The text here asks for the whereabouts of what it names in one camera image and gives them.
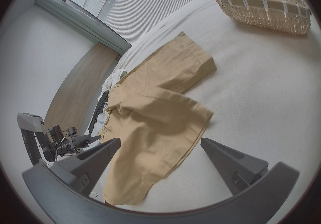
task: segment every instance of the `wooden floor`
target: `wooden floor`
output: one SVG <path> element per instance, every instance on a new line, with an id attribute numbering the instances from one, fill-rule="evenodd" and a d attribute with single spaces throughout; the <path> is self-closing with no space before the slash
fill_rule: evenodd
<path id="1" fill-rule="evenodd" d="M 75 65 L 59 87 L 45 117 L 45 126 L 61 130 L 80 128 L 82 119 L 102 77 L 117 53 L 97 43 Z"/>

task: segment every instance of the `wicker basket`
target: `wicker basket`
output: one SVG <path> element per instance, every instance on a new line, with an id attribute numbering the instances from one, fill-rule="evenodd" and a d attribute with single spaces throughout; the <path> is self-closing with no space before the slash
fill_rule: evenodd
<path id="1" fill-rule="evenodd" d="M 310 29 L 310 9 L 303 0 L 215 0 L 230 18 L 293 35 Z"/>

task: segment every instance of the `wooden panel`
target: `wooden panel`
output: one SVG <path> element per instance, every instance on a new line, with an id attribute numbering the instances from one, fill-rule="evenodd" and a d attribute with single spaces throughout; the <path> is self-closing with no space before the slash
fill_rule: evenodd
<path id="1" fill-rule="evenodd" d="M 80 128 L 82 119 L 101 79 L 117 53 L 97 43 L 75 65 L 59 87 L 45 117 L 45 126 L 61 130 Z"/>

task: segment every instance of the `white bed sheet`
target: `white bed sheet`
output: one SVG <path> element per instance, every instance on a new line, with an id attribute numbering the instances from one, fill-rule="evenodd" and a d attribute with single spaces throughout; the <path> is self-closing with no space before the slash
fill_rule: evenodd
<path id="1" fill-rule="evenodd" d="M 203 137 L 300 171 L 286 202 L 269 221 L 295 205 L 321 161 L 321 31 L 314 17 L 307 37 L 293 37 L 232 21 L 215 0 L 193 0 L 158 23 L 120 59 L 127 72 L 181 31 L 215 60 L 217 71 L 190 89 L 214 112 Z M 98 118 L 98 132 L 104 116 Z M 104 185 L 107 171 L 99 180 Z M 198 143 L 184 162 L 137 205 L 145 212 L 196 209 L 231 196 Z"/>

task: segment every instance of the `white wall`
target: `white wall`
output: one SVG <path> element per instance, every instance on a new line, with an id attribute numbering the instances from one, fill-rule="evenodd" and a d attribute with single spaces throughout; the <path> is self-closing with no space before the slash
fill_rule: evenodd
<path id="1" fill-rule="evenodd" d="M 16 117 L 27 112 L 44 118 L 63 80 L 93 45 L 35 6 L 0 38 L 0 161 L 14 189 L 44 223 L 53 222 L 22 179 L 32 164 Z"/>

